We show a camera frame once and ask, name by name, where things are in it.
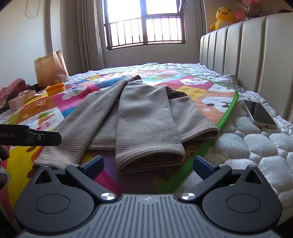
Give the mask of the beige striped knit garment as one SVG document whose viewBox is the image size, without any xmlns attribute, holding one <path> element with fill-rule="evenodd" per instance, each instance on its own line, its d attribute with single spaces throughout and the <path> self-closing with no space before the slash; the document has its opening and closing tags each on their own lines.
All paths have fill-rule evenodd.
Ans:
<svg viewBox="0 0 293 238">
<path fill-rule="evenodd" d="M 179 165 L 185 142 L 220 133 L 186 93 L 144 84 L 139 76 L 88 94 L 55 131 L 60 145 L 44 147 L 35 165 L 64 169 L 79 164 L 86 150 L 113 150 L 124 173 Z"/>
</svg>

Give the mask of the pink red clothes pile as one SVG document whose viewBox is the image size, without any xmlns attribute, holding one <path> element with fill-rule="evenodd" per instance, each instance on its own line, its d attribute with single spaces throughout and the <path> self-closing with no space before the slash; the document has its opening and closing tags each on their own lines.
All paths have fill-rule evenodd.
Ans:
<svg viewBox="0 0 293 238">
<path fill-rule="evenodd" d="M 9 86 L 3 87 L 1 89 L 1 108 L 6 104 L 8 101 L 8 97 L 13 93 L 18 96 L 18 94 L 22 91 L 25 91 L 29 88 L 29 85 L 26 84 L 23 78 L 15 79 Z"/>
</svg>

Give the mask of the pink tissue box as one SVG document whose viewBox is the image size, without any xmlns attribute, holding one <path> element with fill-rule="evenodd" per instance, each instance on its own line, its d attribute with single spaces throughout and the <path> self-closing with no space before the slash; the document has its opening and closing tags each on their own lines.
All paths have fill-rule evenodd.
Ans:
<svg viewBox="0 0 293 238">
<path fill-rule="evenodd" d="M 37 94 L 35 90 L 25 90 L 20 92 L 16 98 L 11 99 L 8 102 L 8 105 L 11 110 L 16 111 L 32 99 L 39 98 L 41 96 L 42 94 Z"/>
</svg>

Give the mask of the yellow orange box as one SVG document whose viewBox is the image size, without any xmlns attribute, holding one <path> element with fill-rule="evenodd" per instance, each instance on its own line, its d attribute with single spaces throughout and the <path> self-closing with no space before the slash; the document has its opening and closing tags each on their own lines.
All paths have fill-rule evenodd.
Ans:
<svg viewBox="0 0 293 238">
<path fill-rule="evenodd" d="M 63 82 L 46 87 L 46 92 L 47 92 L 48 96 L 56 95 L 56 94 L 61 93 L 61 92 L 65 91 L 65 90 L 66 90 L 65 89 L 65 84 Z"/>
</svg>

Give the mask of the brown paper bag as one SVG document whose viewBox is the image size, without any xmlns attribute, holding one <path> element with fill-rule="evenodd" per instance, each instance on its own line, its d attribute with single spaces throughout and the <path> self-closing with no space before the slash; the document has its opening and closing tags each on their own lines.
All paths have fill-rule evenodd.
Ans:
<svg viewBox="0 0 293 238">
<path fill-rule="evenodd" d="M 35 74 L 40 88 L 46 88 L 69 80 L 66 63 L 61 50 L 34 60 Z"/>
</svg>

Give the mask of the white smartphone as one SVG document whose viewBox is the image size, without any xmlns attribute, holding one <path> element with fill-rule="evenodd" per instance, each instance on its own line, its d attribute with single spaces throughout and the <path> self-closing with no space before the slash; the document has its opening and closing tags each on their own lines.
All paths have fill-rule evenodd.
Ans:
<svg viewBox="0 0 293 238">
<path fill-rule="evenodd" d="M 260 103 L 243 100 L 243 104 L 251 122 L 255 126 L 270 129 L 277 128 L 273 118 Z"/>
</svg>

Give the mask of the beige curtain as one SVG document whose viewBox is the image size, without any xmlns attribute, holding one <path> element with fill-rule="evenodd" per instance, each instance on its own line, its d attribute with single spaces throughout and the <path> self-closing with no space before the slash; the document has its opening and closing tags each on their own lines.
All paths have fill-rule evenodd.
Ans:
<svg viewBox="0 0 293 238">
<path fill-rule="evenodd" d="M 60 24 L 69 75 L 103 69 L 97 1 L 60 1 Z"/>
</svg>

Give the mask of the beige padded headboard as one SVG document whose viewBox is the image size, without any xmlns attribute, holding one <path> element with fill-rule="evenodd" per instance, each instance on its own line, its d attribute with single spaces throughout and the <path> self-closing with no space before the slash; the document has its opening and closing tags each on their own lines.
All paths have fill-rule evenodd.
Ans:
<svg viewBox="0 0 293 238">
<path fill-rule="evenodd" d="M 215 30 L 201 37 L 199 63 L 235 75 L 292 122 L 292 13 L 278 13 Z"/>
</svg>

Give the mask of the yellow duck plush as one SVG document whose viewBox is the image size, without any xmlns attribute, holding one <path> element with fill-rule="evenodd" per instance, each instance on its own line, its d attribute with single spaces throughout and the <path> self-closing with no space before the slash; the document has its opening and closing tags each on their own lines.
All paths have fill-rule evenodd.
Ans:
<svg viewBox="0 0 293 238">
<path fill-rule="evenodd" d="M 220 7 L 216 12 L 216 22 L 210 26 L 210 30 L 218 30 L 220 28 L 232 25 L 236 22 L 236 17 L 232 11 L 225 6 Z"/>
</svg>

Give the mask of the potted pink flower plant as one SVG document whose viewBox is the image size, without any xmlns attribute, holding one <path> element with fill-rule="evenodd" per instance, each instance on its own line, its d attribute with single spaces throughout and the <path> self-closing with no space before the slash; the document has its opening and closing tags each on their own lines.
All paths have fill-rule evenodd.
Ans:
<svg viewBox="0 0 293 238">
<path fill-rule="evenodd" d="M 241 10 L 234 13 L 236 19 L 257 18 L 268 14 L 259 0 L 242 0 L 241 2 L 242 5 L 239 5 Z"/>
</svg>

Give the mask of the window with dark frame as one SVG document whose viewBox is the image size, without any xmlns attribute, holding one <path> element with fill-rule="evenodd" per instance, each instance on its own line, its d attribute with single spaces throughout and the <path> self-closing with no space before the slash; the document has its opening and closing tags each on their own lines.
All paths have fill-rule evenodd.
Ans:
<svg viewBox="0 0 293 238">
<path fill-rule="evenodd" d="M 185 44 L 186 1 L 103 1 L 106 49 Z"/>
</svg>

